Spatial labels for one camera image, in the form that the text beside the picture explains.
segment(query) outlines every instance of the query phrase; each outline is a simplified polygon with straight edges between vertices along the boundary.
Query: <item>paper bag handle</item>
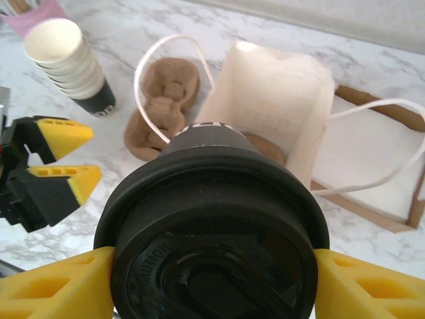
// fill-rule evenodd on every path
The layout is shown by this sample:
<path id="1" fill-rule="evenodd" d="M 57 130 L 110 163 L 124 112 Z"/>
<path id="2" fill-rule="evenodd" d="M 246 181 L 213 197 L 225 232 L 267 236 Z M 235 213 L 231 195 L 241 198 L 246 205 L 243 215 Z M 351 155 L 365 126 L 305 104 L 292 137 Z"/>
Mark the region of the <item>paper bag handle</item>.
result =
<path id="1" fill-rule="evenodd" d="M 329 120 L 336 120 L 338 118 L 342 118 L 344 116 L 348 116 L 348 115 L 351 115 L 369 108 L 374 108 L 375 106 L 387 106 L 390 104 L 405 104 L 412 107 L 421 115 L 422 119 L 425 122 L 425 108 L 423 106 L 408 100 L 400 99 L 400 98 L 392 98 L 388 100 L 377 100 L 377 101 L 369 102 L 369 103 L 363 104 L 362 106 L 359 106 L 358 108 L 352 108 L 344 112 L 333 114 L 329 117 Z M 320 189 L 317 191 L 312 191 L 311 193 L 318 196 L 335 195 L 340 193 L 349 193 L 352 191 L 362 191 L 364 189 L 370 189 L 376 186 L 380 186 L 392 180 L 396 175 L 398 175 L 402 171 L 408 169 L 411 165 L 414 164 L 414 162 L 416 162 L 422 156 L 424 152 L 425 152 L 425 138 L 422 141 L 422 144 L 420 145 L 416 153 L 413 154 L 412 157 L 406 163 L 398 166 L 394 171 L 389 173 L 387 176 L 384 176 L 383 178 L 378 179 L 377 181 L 374 181 L 373 183 L 368 183 L 364 185 L 352 185 L 352 186 L 346 186 L 346 187 L 341 187 L 337 189 Z"/>
<path id="2" fill-rule="evenodd" d="M 133 82 L 133 89 L 134 89 L 134 97 L 135 102 L 137 104 L 137 108 L 140 111 L 140 114 L 142 115 L 143 119 L 145 120 L 146 124 L 165 142 L 169 143 L 170 139 L 161 132 L 161 130 L 151 121 L 149 116 L 147 115 L 147 112 L 145 108 L 143 107 L 142 103 L 140 102 L 140 78 L 143 73 L 143 70 L 148 62 L 148 60 L 151 58 L 152 54 L 155 53 L 156 50 L 158 50 L 162 45 L 165 43 L 175 40 L 175 39 L 187 39 L 192 42 L 194 42 L 197 51 L 199 53 L 199 57 L 201 58 L 201 62 L 204 66 L 205 72 L 207 73 L 208 79 L 210 80 L 212 88 L 214 88 L 214 78 L 211 75 L 211 71 L 208 67 L 207 60 L 205 58 L 205 54 L 199 45 L 198 41 L 195 40 L 195 38 L 189 36 L 189 35 L 169 35 L 167 37 L 163 37 L 159 39 L 152 47 L 147 50 L 145 55 L 142 56 L 142 58 L 139 61 L 139 64 L 137 65 L 137 68 L 134 73 L 134 82 Z"/>

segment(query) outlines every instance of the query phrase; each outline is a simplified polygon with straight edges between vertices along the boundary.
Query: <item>white marble surface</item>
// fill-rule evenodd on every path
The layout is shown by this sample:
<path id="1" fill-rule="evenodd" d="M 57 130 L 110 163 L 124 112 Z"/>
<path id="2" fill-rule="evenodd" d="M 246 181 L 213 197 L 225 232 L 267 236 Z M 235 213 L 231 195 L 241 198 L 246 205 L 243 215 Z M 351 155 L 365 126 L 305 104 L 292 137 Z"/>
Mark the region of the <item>white marble surface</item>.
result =
<path id="1" fill-rule="evenodd" d="M 134 68 L 154 41 L 173 33 L 196 37 L 217 74 L 235 40 L 285 51 L 312 54 L 332 67 L 343 84 L 383 98 L 425 104 L 425 56 L 362 43 L 284 23 L 178 0 L 61 1 L 93 46 L 116 94 L 119 110 L 108 118 L 91 117 L 63 96 L 23 53 L 21 39 L 0 26 L 0 85 L 12 89 L 11 117 L 61 116 L 94 129 L 96 137 L 60 163 L 95 164 L 103 177 L 88 202 L 57 226 L 31 234 L 0 220 L 0 259 L 24 269 L 51 263 L 92 248 L 96 224 L 114 187 L 142 162 L 122 140 L 135 108 Z M 193 53 L 175 43 L 163 54 Z M 200 99 L 208 86 L 203 86 Z M 425 220 L 417 231 L 394 235 L 318 199 L 331 233 L 331 248 L 377 265 L 425 278 Z"/>

